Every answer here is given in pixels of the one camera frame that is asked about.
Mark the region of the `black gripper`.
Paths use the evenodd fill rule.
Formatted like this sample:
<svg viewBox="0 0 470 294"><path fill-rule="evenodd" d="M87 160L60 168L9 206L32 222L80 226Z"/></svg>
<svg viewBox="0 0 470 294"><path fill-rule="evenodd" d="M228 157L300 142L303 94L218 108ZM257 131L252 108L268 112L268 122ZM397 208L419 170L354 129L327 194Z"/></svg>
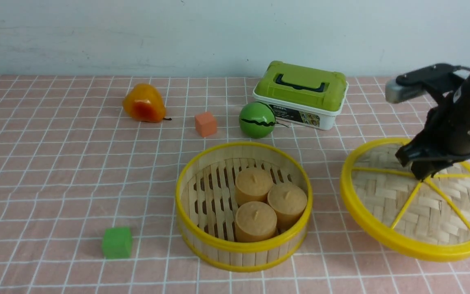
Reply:
<svg viewBox="0 0 470 294"><path fill-rule="evenodd" d="M470 159L470 82L429 112L424 129L396 157L419 181Z"/></svg>

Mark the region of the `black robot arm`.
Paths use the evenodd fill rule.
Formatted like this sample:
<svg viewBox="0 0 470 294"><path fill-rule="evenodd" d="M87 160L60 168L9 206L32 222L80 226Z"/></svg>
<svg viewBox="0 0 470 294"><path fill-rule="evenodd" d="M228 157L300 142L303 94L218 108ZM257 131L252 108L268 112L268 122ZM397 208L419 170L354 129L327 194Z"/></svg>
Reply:
<svg viewBox="0 0 470 294"><path fill-rule="evenodd" d="M460 77L456 72L461 69L466 67L437 63L400 74L385 85L389 103L424 94L437 103L427 113L423 130L395 154L418 180L470 159L470 74Z"/></svg>

